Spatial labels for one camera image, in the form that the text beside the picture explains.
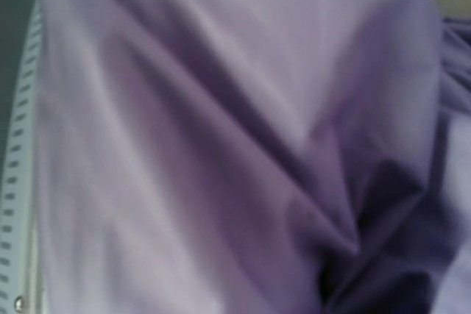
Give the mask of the lavender folding umbrella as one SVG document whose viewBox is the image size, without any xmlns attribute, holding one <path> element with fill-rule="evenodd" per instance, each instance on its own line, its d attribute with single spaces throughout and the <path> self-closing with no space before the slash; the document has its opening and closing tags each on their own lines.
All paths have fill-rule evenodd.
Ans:
<svg viewBox="0 0 471 314">
<path fill-rule="evenodd" d="M 429 313 L 469 233 L 433 0 L 41 0 L 52 313 Z"/>
</svg>

